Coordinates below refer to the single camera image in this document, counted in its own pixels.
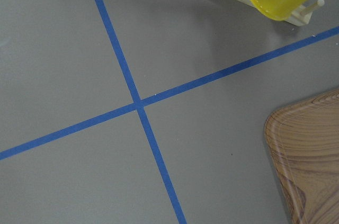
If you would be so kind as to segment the brown wooden cutting board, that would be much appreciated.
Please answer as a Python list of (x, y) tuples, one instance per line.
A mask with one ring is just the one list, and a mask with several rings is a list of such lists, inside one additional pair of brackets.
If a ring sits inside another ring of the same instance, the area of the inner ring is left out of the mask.
[(264, 134), (292, 223), (338, 223), (338, 90), (274, 111)]

